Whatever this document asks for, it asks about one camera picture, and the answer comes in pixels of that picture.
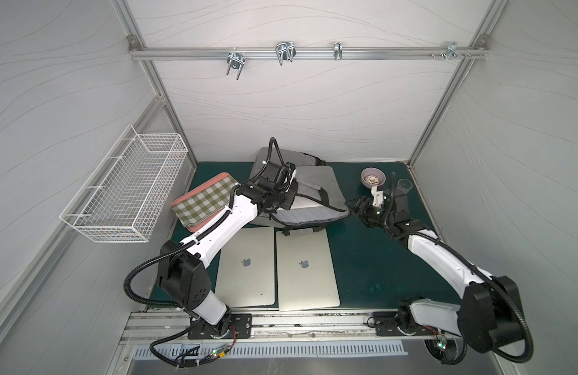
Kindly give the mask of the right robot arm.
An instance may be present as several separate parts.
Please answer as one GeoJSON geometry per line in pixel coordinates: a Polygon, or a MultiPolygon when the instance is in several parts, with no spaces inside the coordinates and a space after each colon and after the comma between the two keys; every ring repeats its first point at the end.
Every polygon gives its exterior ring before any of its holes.
{"type": "Polygon", "coordinates": [[[395,187],[347,203],[364,225],[379,228],[422,259],[457,293],[458,304],[411,298],[398,309],[396,321],[405,334],[428,326],[454,334],[478,353],[493,352],[513,363],[526,363],[534,340],[523,312],[517,284],[496,277],[468,261],[422,220],[409,212],[406,193],[395,187]]]}

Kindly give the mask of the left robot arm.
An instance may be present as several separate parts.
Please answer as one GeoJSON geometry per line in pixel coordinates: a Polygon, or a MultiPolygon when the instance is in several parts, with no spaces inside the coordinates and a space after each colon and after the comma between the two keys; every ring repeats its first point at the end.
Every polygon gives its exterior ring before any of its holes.
{"type": "Polygon", "coordinates": [[[201,230],[181,241],[162,246],[157,283],[173,305],[226,331],[231,310],[212,291],[207,268],[219,251],[246,224],[261,213],[290,209],[297,193],[295,164],[267,162],[259,174],[230,191],[226,206],[201,230]]]}

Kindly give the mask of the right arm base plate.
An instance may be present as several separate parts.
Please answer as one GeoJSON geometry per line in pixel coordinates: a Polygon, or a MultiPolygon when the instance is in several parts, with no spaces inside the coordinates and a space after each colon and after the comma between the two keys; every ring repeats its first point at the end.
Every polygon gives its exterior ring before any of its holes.
{"type": "Polygon", "coordinates": [[[419,325],[408,312],[402,310],[374,312],[366,325],[373,328],[378,337],[435,336],[430,328],[419,325]]]}

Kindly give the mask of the silver apple laptop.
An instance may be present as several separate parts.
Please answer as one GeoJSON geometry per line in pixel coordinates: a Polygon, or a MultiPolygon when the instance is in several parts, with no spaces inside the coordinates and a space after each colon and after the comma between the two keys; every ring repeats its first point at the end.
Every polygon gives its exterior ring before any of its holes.
{"type": "Polygon", "coordinates": [[[309,234],[276,233],[277,288],[280,311],[340,306],[326,230],[309,234]]]}
{"type": "Polygon", "coordinates": [[[274,229],[241,229],[220,251],[215,293],[231,308],[275,302],[274,229]]]}

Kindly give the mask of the grey laptop sleeve bag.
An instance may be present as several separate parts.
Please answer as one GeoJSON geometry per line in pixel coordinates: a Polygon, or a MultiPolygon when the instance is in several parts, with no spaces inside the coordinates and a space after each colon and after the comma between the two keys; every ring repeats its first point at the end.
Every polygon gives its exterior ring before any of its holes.
{"type": "Polygon", "coordinates": [[[298,167],[298,186],[290,209],[262,214],[254,223],[285,231],[323,229],[349,216],[349,208],[330,166],[298,167]]]}

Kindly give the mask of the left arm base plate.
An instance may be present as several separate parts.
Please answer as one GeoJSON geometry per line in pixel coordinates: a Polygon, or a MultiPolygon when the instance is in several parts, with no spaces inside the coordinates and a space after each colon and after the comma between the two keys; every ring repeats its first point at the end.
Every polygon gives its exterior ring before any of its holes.
{"type": "Polygon", "coordinates": [[[219,323],[210,324],[198,319],[191,325],[191,330],[187,334],[188,339],[247,339],[251,337],[252,315],[248,313],[226,313],[219,323]]]}

